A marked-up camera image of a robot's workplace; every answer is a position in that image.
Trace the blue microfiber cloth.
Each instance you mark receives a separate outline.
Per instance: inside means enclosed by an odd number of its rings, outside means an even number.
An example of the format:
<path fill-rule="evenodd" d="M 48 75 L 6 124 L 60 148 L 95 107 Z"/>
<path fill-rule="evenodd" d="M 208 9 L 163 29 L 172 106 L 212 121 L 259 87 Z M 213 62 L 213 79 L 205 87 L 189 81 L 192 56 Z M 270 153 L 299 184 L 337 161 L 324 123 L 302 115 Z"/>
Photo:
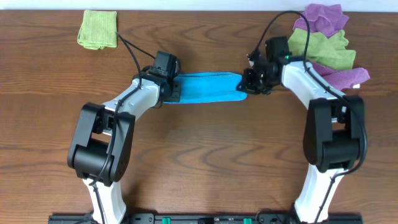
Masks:
<path fill-rule="evenodd" d="M 182 73 L 175 81 L 181 84 L 179 102 L 167 104 L 201 104 L 243 101 L 248 94 L 236 89 L 242 76 L 233 72 Z"/>

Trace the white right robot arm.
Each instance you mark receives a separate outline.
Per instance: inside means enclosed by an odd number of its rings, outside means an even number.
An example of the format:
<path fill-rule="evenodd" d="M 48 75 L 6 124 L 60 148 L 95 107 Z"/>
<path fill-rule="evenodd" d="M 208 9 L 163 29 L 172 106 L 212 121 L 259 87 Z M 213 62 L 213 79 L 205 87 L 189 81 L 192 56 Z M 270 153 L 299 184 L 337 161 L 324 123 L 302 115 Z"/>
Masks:
<path fill-rule="evenodd" d="M 360 215 L 328 212 L 342 178 L 354 172 L 366 151 L 364 103 L 334 89 L 303 56 L 294 57 L 286 37 L 265 42 L 266 55 L 248 56 L 239 91 L 268 95 L 277 85 L 293 92 L 307 109 L 303 151 L 308 172 L 284 223 L 362 223 Z"/>

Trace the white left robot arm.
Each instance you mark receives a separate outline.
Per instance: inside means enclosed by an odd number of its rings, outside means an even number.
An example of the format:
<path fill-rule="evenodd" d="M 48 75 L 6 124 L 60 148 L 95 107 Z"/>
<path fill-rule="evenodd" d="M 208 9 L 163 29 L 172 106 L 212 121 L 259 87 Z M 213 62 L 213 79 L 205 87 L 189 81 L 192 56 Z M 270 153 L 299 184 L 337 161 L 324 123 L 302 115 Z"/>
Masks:
<path fill-rule="evenodd" d="M 179 59 L 159 51 L 154 64 L 139 69 L 120 95 L 81 108 L 67 164 L 90 191 L 94 211 L 80 223 L 124 220 L 120 180 L 129 163 L 135 122 L 161 101 L 179 99 L 180 85 L 174 81 L 179 71 Z"/>

